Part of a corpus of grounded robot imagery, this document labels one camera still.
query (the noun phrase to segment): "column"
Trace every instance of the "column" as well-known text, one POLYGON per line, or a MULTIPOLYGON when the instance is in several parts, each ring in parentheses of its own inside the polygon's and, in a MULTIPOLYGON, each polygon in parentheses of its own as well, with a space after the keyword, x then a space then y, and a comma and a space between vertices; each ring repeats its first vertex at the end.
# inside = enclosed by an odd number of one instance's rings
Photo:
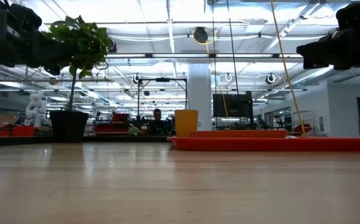
POLYGON ((209 64, 189 64, 187 79, 189 109, 198 110, 198 131, 211 131, 212 93, 209 64))

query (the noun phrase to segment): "table surface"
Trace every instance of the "table surface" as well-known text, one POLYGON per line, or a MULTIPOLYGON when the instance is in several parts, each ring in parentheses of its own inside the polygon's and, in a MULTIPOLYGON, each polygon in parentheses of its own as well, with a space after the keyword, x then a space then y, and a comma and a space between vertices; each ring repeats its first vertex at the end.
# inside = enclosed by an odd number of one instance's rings
POLYGON ((360 223, 360 153, 0 147, 0 223, 360 223))

